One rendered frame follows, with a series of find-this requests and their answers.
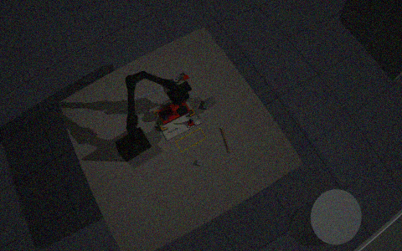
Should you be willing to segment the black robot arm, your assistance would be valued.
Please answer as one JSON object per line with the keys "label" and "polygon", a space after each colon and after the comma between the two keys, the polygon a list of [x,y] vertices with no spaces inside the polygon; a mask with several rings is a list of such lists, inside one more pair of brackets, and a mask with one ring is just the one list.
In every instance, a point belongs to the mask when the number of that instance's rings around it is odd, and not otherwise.
{"label": "black robot arm", "polygon": [[180,96],[182,97],[182,103],[189,98],[189,91],[192,89],[189,83],[186,81],[180,85],[176,85],[170,79],[162,79],[157,77],[156,75],[149,74],[145,71],[141,71],[137,74],[129,74],[126,77],[126,87],[128,90],[128,113],[126,117],[126,130],[128,135],[131,137],[132,142],[139,141],[142,138],[142,133],[137,128],[138,116],[135,114],[135,98],[134,98],[134,90],[136,87],[136,83],[143,79],[149,79],[155,83],[158,83],[167,90],[171,90],[167,93],[167,96],[173,100],[178,100]]}

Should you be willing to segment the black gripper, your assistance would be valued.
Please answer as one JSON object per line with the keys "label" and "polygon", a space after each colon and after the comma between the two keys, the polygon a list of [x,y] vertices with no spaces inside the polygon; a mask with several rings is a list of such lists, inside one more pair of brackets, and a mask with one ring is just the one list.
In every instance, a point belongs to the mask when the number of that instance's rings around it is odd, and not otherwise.
{"label": "black gripper", "polygon": [[[169,98],[170,99],[170,98]],[[173,100],[172,98],[170,99],[174,105],[178,105],[179,108],[176,110],[178,112],[179,115],[183,115],[186,112],[188,112],[188,109],[186,108],[185,105],[182,105],[182,97],[180,96],[180,98],[178,100]]]}

